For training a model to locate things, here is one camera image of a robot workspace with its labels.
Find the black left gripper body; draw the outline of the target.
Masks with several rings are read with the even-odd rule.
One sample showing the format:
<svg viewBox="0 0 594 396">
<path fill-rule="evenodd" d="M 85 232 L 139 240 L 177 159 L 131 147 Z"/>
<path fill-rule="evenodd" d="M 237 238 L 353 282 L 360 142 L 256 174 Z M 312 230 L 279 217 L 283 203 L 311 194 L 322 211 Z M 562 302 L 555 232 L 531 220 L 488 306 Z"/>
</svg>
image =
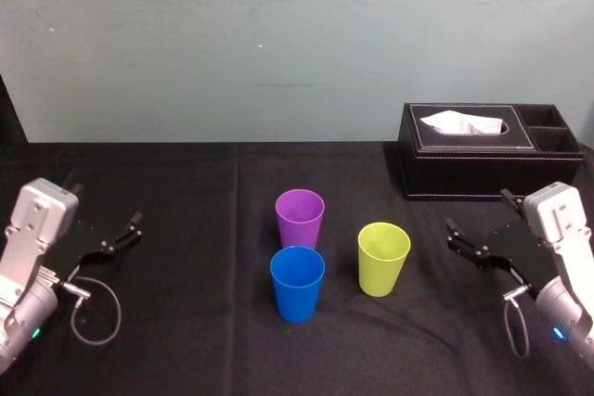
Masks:
<svg viewBox="0 0 594 396">
<path fill-rule="evenodd" d="M 70 279 L 86 263 L 107 259 L 113 246 L 100 230 L 84 221 L 71 224 L 44 257 L 44 268 L 59 279 Z"/>
</svg>

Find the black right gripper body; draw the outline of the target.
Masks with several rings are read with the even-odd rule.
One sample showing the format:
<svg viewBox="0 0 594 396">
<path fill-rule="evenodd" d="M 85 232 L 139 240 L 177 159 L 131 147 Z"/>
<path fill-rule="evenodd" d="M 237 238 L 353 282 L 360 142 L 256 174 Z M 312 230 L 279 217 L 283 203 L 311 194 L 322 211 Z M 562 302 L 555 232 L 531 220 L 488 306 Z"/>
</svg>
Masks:
<svg viewBox="0 0 594 396">
<path fill-rule="evenodd" d="M 525 221 L 499 227 L 479 247 L 485 267 L 509 273 L 520 286 L 528 287 L 532 298 L 558 275 L 551 253 Z"/>
</svg>

